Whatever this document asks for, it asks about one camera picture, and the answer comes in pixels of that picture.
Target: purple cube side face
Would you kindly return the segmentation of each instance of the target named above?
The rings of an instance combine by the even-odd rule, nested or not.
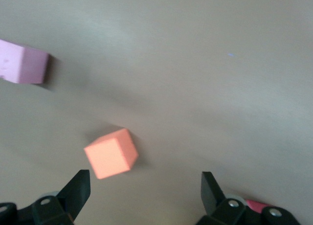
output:
[[[42,83],[48,54],[0,40],[0,78],[13,83]]]

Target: gray surface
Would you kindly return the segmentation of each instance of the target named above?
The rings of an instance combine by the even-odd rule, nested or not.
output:
[[[201,171],[313,224],[313,0],[0,0],[0,38],[48,51],[46,84],[0,81],[0,201],[91,169],[128,128],[140,158],[76,224],[193,225]]]

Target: orange cube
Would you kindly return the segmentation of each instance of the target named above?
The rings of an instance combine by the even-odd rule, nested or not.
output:
[[[102,136],[84,150],[98,179],[129,171],[138,158],[127,129]]]

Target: cube face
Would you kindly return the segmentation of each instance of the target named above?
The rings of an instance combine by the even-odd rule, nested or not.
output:
[[[84,150],[98,179],[129,171],[138,157],[127,129],[100,137]]]
[[[0,40],[0,77],[13,83],[42,83],[48,54]]]

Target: black metal bracket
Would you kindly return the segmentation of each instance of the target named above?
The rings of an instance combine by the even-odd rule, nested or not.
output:
[[[211,172],[203,172],[201,198],[206,216],[196,225],[300,225],[287,210],[267,206],[259,214],[236,199],[227,199]]]
[[[90,196],[89,170],[80,170],[57,196],[46,196],[17,210],[0,203],[1,225],[72,225]]]

